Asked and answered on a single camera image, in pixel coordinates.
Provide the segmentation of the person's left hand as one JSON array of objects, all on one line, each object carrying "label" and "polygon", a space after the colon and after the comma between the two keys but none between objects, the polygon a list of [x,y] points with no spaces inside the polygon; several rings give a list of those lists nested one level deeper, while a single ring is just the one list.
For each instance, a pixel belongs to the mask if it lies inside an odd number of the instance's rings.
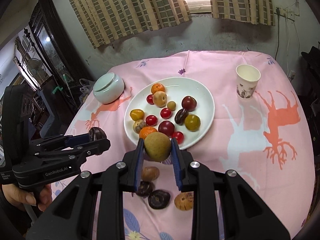
[{"label": "person's left hand", "polygon": [[[20,207],[22,204],[36,205],[37,203],[31,193],[23,191],[14,184],[2,185],[2,191],[6,200],[13,206]],[[52,201],[52,187],[48,184],[40,192],[37,206],[40,211],[45,211]]]}]

